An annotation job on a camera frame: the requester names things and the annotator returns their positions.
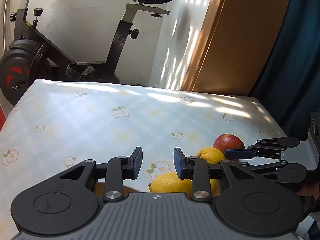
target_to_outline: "dark blue curtain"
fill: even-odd
[[[320,0],[290,0],[276,43],[250,96],[288,136],[306,140],[320,108]]]

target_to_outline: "flower pattern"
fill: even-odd
[[[44,128],[45,128],[45,126],[43,126],[43,125],[36,126],[36,131],[37,132],[43,132]]]
[[[68,156],[67,158],[64,159],[64,165],[67,168],[70,168],[73,164],[75,164],[76,157]]]
[[[21,106],[22,106],[21,103],[16,104],[16,106],[12,109],[12,111],[18,111]]]
[[[191,97],[180,98],[180,100],[182,103],[185,103],[185,104],[191,104],[195,102]]]
[[[230,121],[234,121],[235,119],[233,118],[233,116],[231,114],[228,114],[228,113],[224,113],[222,114],[221,116],[223,116],[223,119],[226,121],[226,122],[230,122]]]
[[[15,149],[8,150],[7,153],[3,154],[3,164],[8,166],[9,163],[15,162],[17,160],[18,151]]]
[[[170,166],[167,162],[156,162],[150,164],[150,169],[146,170],[146,173],[149,174],[150,179],[154,180],[161,174],[172,172]]]
[[[179,133],[179,132],[173,132],[171,133],[171,135],[177,140],[180,140],[183,138],[182,133]]]
[[[87,89],[74,90],[71,95],[73,97],[82,97],[83,95],[87,95],[87,92]]]
[[[117,108],[112,108],[111,110],[111,115],[114,118],[118,118],[120,116],[129,117],[129,114],[131,114],[130,109],[121,106],[118,106]]]

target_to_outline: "apple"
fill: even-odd
[[[237,136],[224,133],[217,137],[213,147],[224,153],[226,149],[244,149],[244,143]]]

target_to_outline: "table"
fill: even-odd
[[[148,192],[158,175],[175,171],[176,147],[195,155],[223,133],[246,147],[286,136],[255,98],[38,79],[0,132],[0,239],[17,234],[10,215],[14,197],[68,167],[130,156],[140,146],[139,176],[124,185]],[[250,163],[274,161],[256,157]]]

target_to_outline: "exercise bike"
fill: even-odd
[[[172,0],[133,0],[139,4],[127,4],[124,16],[119,22],[107,60],[105,62],[77,64],[36,27],[43,9],[35,8],[36,19],[30,24],[27,20],[29,0],[21,0],[17,12],[10,15],[15,22],[13,42],[0,60],[0,88],[6,99],[16,105],[24,92],[37,78],[54,81],[107,82],[120,83],[115,75],[124,43],[128,35],[136,39],[139,30],[133,29],[132,22],[137,11],[151,12],[160,18],[169,11],[144,4],[164,4]]]

